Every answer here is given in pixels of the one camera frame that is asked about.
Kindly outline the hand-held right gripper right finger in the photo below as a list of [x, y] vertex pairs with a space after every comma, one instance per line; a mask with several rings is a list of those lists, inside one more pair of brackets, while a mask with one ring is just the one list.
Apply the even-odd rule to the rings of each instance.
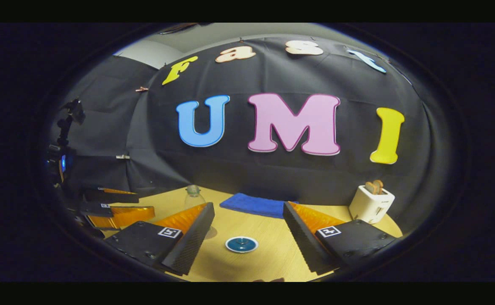
[[363, 220], [342, 221], [299, 203], [284, 202], [283, 218], [311, 272], [358, 268], [397, 239]]

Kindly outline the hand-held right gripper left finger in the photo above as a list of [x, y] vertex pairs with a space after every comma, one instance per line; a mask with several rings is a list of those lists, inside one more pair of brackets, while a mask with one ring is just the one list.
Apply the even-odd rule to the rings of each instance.
[[188, 275], [214, 216], [213, 203], [202, 203], [155, 223], [135, 222], [105, 242], [151, 268]]

